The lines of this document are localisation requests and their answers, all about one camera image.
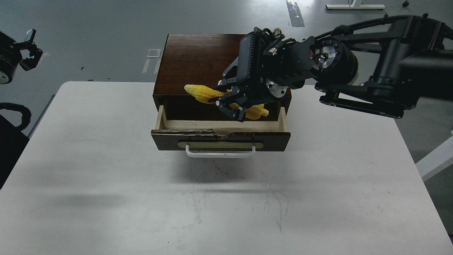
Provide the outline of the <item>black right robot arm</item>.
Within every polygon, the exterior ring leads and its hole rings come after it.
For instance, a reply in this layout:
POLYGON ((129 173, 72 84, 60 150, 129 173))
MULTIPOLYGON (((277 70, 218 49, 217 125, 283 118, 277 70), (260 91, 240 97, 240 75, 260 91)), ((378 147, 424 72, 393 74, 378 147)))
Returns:
POLYGON ((281 30, 254 28, 210 96, 229 118, 243 122, 254 105, 281 101, 288 90, 316 80, 320 103, 402 118, 420 97, 452 100, 452 29, 421 16, 384 16, 302 41, 281 30))

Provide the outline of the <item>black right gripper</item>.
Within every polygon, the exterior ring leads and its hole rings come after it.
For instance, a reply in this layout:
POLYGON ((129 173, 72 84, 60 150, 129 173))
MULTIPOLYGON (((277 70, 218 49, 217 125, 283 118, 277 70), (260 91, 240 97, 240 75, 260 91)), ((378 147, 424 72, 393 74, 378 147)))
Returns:
POLYGON ((243 122, 252 105, 280 101, 286 89, 299 89, 306 79, 319 72, 313 67, 318 41, 314 36, 297 42, 293 38, 276 37, 255 28, 243 36, 239 56, 222 73, 214 90, 227 92, 213 97, 219 110, 234 121, 243 122))

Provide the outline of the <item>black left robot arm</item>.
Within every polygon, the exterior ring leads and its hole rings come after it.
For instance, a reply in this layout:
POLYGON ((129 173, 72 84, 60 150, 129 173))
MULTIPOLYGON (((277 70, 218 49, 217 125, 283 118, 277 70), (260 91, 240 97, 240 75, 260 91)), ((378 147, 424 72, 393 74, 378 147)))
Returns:
MULTIPOLYGON (((43 51, 34 42, 35 29, 30 29, 22 42, 17 42, 12 37, 0 33, 0 83, 9 84, 18 67, 29 71, 37 67, 43 51)), ((20 114, 21 121, 13 124, 4 115, 0 116, 0 187, 2 188, 13 171, 25 147, 29 143, 29 137, 23 133, 30 122, 32 113, 29 108, 17 103, 2 102, 0 108, 3 111, 20 114)))

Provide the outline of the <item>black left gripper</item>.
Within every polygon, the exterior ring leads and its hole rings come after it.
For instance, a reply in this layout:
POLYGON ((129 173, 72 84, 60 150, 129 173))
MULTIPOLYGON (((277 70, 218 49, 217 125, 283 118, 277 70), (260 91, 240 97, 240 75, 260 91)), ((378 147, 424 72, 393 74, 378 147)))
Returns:
POLYGON ((26 32, 25 40, 16 41, 5 33, 0 33, 0 84, 8 84, 13 80, 18 64, 24 71, 37 67, 43 52, 34 42, 35 29, 26 32), (21 51, 29 52, 28 57, 22 58, 21 51))

